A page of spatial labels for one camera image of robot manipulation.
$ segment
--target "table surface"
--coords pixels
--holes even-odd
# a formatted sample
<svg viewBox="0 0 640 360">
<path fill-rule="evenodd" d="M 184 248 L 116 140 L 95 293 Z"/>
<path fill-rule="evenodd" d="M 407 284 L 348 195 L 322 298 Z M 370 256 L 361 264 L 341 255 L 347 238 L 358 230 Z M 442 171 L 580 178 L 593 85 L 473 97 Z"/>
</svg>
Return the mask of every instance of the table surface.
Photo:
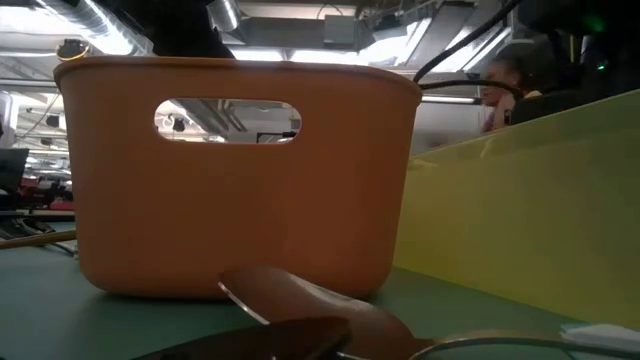
<svg viewBox="0 0 640 360">
<path fill-rule="evenodd" d="M 477 329 L 556 334 L 576 322 L 527 305 L 395 268 L 371 303 L 418 337 Z M 228 301 L 149 300 L 109 295 L 55 248 L 0 251 L 0 358 L 131 359 L 257 322 Z M 524 346 L 450 350 L 428 359 L 569 359 Z"/>
</svg>

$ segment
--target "wooden stick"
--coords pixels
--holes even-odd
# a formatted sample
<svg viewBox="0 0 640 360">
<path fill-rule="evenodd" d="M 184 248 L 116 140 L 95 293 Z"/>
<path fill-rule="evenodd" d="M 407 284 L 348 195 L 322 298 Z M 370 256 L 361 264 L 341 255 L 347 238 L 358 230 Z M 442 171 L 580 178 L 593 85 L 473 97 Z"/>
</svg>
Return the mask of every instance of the wooden stick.
<svg viewBox="0 0 640 360">
<path fill-rule="evenodd" d="M 76 239 L 76 231 L 62 231 L 49 234 L 27 236 L 13 240 L 0 241 L 0 250 L 14 249 L 25 246 L 39 246 L 53 244 L 61 241 L 69 241 Z"/>
</svg>

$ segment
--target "yellow divider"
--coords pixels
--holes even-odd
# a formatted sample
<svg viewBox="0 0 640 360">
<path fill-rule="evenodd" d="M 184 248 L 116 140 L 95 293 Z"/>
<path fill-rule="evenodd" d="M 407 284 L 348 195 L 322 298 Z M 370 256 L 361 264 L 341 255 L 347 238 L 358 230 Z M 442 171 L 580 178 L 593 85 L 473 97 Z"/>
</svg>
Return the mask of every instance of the yellow divider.
<svg viewBox="0 0 640 360">
<path fill-rule="evenodd" d="M 395 264 L 640 328 L 640 92 L 415 156 Z"/>
</svg>

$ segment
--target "green light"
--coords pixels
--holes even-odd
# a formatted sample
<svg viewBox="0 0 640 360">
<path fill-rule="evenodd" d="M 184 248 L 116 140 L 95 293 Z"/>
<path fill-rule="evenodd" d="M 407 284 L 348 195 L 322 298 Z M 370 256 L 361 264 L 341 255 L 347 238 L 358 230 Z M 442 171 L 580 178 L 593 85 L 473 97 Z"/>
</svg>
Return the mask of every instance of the green light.
<svg viewBox="0 0 640 360">
<path fill-rule="evenodd" d="M 586 15 L 582 18 L 582 23 L 586 26 L 587 30 L 596 34 L 603 32 L 607 27 L 607 24 L 604 22 L 602 17 L 597 14 Z"/>
</svg>

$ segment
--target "computer monitor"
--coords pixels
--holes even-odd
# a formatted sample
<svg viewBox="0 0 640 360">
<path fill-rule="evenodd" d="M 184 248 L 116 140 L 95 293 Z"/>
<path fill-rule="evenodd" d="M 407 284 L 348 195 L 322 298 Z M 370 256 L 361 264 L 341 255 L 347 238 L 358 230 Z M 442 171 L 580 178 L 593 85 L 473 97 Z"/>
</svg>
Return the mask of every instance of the computer monitor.
<svg viewBox="0 0 640 360">
<path fill-rule="evenodd" d="M 15 193 L 20 189 L 29 149 L 0 149 L 0 189 Z"/>
</svg>

